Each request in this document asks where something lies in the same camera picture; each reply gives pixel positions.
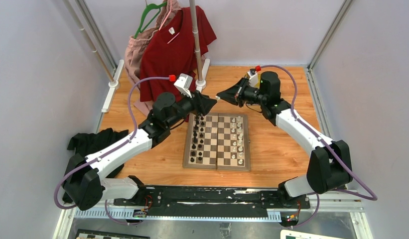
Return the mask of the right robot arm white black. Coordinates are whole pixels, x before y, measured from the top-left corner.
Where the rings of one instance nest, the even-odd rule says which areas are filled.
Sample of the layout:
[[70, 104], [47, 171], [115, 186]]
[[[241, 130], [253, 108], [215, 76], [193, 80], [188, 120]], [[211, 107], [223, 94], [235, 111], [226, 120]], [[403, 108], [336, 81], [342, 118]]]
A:
[[282, 207], [290, 208], [302, 195], [323, 194], [353, 180], [348, 144], [343, 140], [334, 141], [308, 125], [281, 97], [277, 73], [261, 73], [257, 88], [243, 77], [232, 87], [219, 92], [217, 98], [239, 107], [259, 105], [264, 118], [285, 131], [309, 155], [305, 175], [279, 184], [277, 200]]

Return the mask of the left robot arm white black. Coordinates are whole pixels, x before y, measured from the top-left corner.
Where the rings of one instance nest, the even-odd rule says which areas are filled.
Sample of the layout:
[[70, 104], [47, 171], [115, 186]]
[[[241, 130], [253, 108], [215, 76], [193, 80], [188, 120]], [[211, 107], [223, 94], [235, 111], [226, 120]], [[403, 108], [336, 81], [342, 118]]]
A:
[[146, 193], [138, 178], [118, 179], [108, 175], [134, 156], [162, 143], [176, 123], [190, 114], [204, 116], [216, 103], [216, 99], [199, 91], [190, 97], [183, 96], [180, 101], [176, 101], [173, 93], [160, 94], [146, 120], [135, 131], [96, 153], [72, 156], [58, 188], [71, 199], [71, 207], [81, 211], [112, 199], [127, 199], [134, 206], [141, 205]]

